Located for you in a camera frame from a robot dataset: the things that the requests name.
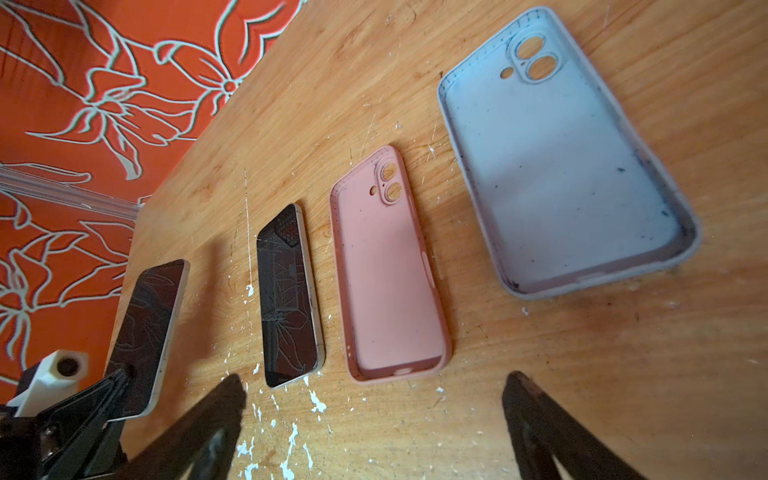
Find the black phone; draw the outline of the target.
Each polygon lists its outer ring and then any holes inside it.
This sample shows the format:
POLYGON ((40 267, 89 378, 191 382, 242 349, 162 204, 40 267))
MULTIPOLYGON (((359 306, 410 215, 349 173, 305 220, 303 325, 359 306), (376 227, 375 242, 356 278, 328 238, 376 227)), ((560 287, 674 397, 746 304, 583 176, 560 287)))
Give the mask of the black phone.
POLYGON ((130 380, 111 422, 149 415, 162 389, 189 262, 177 259, 143 271, 134 286, 105 374, 125 368, 130 380))

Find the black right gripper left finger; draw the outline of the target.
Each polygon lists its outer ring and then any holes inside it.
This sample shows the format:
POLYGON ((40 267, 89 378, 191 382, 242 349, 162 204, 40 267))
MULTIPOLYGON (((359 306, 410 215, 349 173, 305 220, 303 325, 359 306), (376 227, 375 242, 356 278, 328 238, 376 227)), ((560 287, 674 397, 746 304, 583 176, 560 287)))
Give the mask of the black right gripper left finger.
POLYGON ((245 403, 239 376, 227 376, 113 477, 225 479, 240 436, 245 403))

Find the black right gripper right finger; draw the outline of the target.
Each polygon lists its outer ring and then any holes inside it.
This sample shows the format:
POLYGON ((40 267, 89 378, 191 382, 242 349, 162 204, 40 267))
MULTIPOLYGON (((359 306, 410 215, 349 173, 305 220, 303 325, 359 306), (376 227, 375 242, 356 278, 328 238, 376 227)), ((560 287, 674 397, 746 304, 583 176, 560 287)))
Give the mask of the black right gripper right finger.
POLYGON ((523 479, 559 479, 561 465, 573 479, 641 479, 535 382, 511 372, 502 406, 523 479))

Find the white phone case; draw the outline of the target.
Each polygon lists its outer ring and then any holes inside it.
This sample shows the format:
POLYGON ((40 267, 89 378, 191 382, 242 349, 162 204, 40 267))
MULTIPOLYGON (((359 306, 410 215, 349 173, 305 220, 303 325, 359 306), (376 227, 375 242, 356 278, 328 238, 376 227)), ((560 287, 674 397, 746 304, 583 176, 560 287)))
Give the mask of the white phone case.
POLYGON ((529 9, 437 98, 492 264, 533 300, 678 265, 700 224, 555 12, 529 9))

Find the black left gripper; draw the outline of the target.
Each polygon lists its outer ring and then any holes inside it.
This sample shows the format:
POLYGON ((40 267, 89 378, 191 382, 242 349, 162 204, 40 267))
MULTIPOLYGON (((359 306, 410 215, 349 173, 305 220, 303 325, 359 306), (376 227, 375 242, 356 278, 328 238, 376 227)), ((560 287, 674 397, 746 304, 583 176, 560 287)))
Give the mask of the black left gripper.
POLYGON ((1 415, 1 479, 106 479, 127 462, 113 421, 124 405, 121 368, 35 417, 1 415))

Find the pink phone case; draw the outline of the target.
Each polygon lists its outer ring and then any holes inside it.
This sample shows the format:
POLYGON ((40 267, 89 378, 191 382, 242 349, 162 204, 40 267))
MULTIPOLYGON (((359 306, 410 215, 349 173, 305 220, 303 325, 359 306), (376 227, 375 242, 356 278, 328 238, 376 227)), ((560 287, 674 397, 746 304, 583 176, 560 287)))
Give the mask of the pink phone case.
POLYGON ((437 373, 452 342, 404 161, 386 145, 330 191, 347 368, 359 384, 437 373))

